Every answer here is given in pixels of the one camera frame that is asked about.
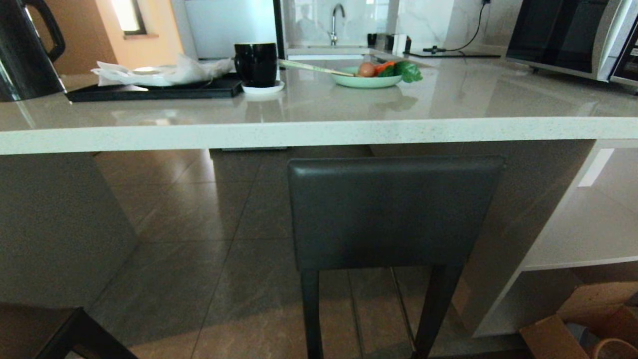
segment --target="black kettle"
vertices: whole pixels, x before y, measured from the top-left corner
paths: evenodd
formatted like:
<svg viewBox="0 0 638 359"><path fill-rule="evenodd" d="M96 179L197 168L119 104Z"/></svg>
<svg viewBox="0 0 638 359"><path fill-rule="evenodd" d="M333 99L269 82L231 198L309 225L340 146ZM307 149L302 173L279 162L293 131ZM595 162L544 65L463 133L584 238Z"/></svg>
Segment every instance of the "black kettle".
<svg viewBox="0 0 638 359"><path fill-rule="evenodd" d="M32 6L42 16L54 47L44 49L27 11ZM0 102L27 100L64 91L53 61L65 44L57 22L43 0L0 1Z"/></svg>

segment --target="countertop edge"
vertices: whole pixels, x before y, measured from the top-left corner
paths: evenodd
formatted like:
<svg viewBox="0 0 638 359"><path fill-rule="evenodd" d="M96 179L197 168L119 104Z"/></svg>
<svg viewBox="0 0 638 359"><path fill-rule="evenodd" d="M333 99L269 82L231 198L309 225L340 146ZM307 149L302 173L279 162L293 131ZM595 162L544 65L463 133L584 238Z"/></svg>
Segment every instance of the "countertop edge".
<svg viewBox="0 0 638 359"><path fill-rule="evenodd" d="M553 139L638 139L638 118L386 119L28 129L0 132L0 155Z"/></svg>

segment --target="white shelf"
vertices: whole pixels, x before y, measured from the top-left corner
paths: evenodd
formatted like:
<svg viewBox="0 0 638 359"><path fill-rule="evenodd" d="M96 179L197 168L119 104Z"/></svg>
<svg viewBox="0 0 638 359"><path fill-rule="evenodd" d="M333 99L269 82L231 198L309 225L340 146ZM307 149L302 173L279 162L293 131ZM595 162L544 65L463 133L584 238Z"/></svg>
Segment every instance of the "white shelf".
<svg viewBox="0 0 638 359"><path fill-rule="evenodd" d="M582 281L569 269L523 272L481 327L481 335L517 333L550 316Z"/></svg>
<svg viewBox="0 0 638 359"><path fill-rule="evenodd" d="M578 188L524 270L638 261L638 216L594 188Z"/></svg>
<svg viewBox="0 0 638 359"><path fill-rule="evenodd" d="M524 271L638 261L638 149L616 148L593 186L567 198Z"/></svg>

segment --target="cup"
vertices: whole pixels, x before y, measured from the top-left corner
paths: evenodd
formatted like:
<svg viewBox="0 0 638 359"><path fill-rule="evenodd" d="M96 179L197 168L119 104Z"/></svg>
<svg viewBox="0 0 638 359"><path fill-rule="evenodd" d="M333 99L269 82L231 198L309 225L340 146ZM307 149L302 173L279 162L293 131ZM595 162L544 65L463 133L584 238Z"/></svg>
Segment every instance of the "cup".
<svg viewBox="0 0 638 359"><path fill-rule="evenodd" d="M376 45L376 34L368 34L367 35L367 46L375 47Z"/></svg>
<svg viewBox="0 0 638 359"><path fill-rule="evenodd" d="M271 88L277 78L275 43L236 43L235 69L244 86Z"/></svg>

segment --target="white countertop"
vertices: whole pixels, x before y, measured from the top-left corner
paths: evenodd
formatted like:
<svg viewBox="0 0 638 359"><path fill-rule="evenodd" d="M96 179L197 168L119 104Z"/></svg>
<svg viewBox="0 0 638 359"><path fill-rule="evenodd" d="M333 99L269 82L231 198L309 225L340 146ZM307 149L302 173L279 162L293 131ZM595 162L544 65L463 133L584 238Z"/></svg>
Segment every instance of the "white countertop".
<svg viewBox="0 0 638 359"><path fill-rule="evenodd" d="M0 154L638 139L638 97L618 85L493 59L428 63L423 81L385 89L287 70L285 89L270 98L70 103L59 93L0 103ZM65 82L71 89L86 79Z"/></svg>

